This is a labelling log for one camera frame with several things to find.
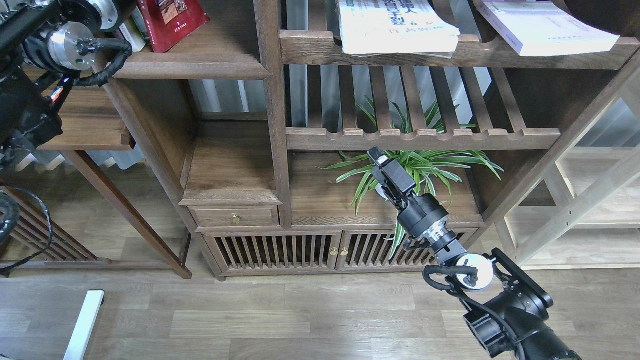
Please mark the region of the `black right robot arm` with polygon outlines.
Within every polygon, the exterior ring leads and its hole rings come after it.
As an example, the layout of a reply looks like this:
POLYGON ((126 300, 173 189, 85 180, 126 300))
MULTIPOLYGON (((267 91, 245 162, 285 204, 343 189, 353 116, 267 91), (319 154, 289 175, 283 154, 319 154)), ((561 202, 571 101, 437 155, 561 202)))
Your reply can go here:
POLYGON ((429 249, 436 264, 422 276, 467 309, 464 319, 478 343, 494 358, 512 352, 519 360, 578 360, 579 355, 546 325, 553 299, 516 263, 495 248, 490 254, 468 251, 448 230, 449 214, 432 194, 418 195, 401 164, 374 146, 368 151, 372 175, 398 210, 407 232, 403 248, 429 249))

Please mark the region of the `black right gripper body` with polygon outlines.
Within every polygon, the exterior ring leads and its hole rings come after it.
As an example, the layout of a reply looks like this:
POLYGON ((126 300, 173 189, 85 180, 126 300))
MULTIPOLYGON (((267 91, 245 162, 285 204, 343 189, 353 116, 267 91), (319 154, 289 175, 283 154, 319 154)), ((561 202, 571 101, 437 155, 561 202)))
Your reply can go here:
POLYGON ((382 186, 382 190, 398 210, 398 223, 410 237, 420 239, 423 237, 423 233, 439 221, 443 220, 445 224, 448 223, 450 214, 432 194, 426 193, 418 196, 413 190, 401 194, 398 191, 390 190, 387 184, 382 186))

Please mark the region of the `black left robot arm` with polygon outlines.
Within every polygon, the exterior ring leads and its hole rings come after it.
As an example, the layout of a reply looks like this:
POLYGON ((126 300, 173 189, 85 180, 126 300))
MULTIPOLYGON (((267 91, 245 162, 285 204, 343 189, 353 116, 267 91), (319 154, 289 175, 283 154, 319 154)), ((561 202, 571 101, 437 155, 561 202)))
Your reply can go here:
MULTIPOLYGON (((1 168, 63 134, 61 109, 72 89, 101 87, 133 54, 119 29, 133 0, 1 2, 1 168)), ((34 192, 1 183, 1 245, 25 243, 32 255, 1 267, 3 276, 32 259, 101 264, 59 228, 34 192)))

